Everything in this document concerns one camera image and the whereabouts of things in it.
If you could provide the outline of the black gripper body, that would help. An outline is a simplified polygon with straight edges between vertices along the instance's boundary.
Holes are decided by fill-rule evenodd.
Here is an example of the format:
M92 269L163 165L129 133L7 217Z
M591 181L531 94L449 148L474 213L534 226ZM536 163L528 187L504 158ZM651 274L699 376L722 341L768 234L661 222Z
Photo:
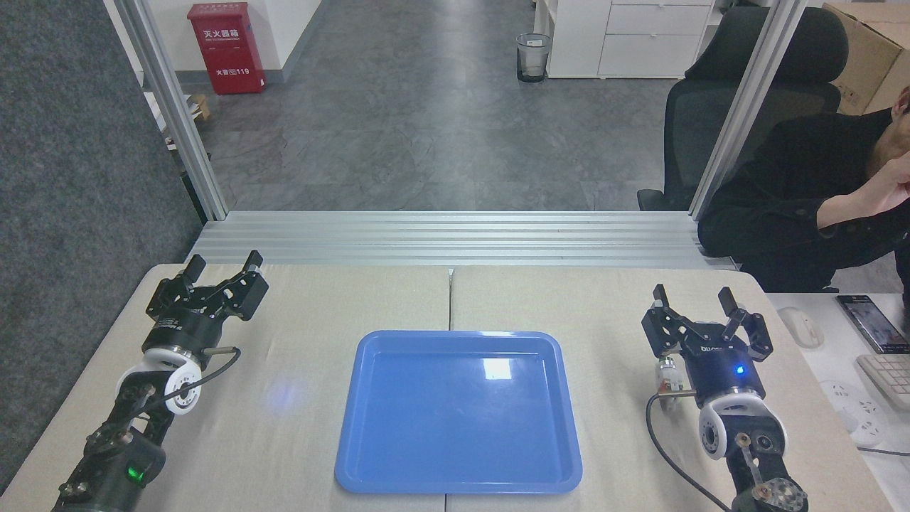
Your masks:
M182 352L195 359L210 359L203 351L218 346L223 318L201 312L165 312L155 320L145 340L145 351L163 348Z
M685 363L698 406L731 393L765 398L763 383L742 341L685 348Z

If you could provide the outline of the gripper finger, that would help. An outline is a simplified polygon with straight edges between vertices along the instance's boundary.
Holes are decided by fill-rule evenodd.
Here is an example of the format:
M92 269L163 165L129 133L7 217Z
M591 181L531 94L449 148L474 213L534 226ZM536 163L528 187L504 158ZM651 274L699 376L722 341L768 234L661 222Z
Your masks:
M740 307L729 287L721 288L718 299L728 322L722 328L719 350L714 354L735 364L764 362L774 348L763 315L751 314Z
M662 358L683 350L695 352L696 348L701 347L701 331L698 330L696 323L670 308L663 283L655 286L653 298L651 308L641 320L653 355Z
M236 316L249 321L269 291L269 283L260 272L263 260L257 250L251 250L243 269L235 276L212 287L203 287L202 314L222 319Z
M157 319L174 304L180 305L188 299L189 292L201 276L207 262L201 256L192 256L191 261L175 277L162 279L146 308L150 318Z

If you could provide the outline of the person's hand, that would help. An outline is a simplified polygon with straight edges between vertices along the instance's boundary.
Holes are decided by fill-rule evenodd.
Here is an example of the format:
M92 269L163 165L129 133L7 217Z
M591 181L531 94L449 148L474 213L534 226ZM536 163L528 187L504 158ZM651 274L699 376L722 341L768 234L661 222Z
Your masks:
M856 191L867 216L896 208L909 198L909 153L889 160Z

